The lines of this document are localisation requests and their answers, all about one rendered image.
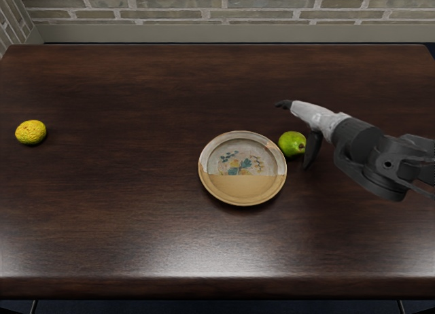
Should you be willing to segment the tan plate with floral print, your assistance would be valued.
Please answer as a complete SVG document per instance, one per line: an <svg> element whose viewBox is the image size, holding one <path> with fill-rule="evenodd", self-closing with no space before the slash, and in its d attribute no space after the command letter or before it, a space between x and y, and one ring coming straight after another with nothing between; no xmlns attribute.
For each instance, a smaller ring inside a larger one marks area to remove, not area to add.
<svg viewBox="0 0 435 314"><path fill-rule="evenodd" d="M287 164L281 150L267 137L234 130L218 135L202 150L198 176L205 189L229 205L265 203L282 189Z"/></svg>

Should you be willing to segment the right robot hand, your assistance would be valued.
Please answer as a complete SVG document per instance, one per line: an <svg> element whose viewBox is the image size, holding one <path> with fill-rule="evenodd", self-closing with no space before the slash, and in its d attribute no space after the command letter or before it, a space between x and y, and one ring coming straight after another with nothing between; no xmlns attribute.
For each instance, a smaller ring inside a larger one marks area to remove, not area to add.
<svg viewBox="0 0 435 314"><path fill-rule="evenodd" d="M307 170L316 160L322 141L332 143L336 127L350 115L333 111L304 101L283 100L275 103L275 107L289 110L290 113L305 122L310 128L303 156L302 167Z"/></svg>

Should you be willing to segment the green round fruit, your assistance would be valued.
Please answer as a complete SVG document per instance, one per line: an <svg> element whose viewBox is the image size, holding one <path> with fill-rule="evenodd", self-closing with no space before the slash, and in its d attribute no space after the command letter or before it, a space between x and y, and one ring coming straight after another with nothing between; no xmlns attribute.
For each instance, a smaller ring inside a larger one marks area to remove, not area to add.
<svg viewBox="0 0 435 314"><path fill-rule="evenodd" d="M307 139L302 133L286 131L280 136L278 147L285 157L295 158L305 153L306 143Z"/></svg>

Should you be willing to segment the yellow bumpy fruit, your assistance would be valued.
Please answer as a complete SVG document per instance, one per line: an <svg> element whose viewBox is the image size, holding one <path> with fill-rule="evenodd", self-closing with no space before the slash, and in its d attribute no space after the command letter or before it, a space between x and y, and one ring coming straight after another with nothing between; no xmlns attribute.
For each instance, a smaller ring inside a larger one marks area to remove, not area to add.
<svg viewBox="0 0 435 314"><path fill-rule="evenodd" d="M46 135L46 125L39 120L24 121L15 130L16 139L24 145L37 145L46 138Z"/></svg>

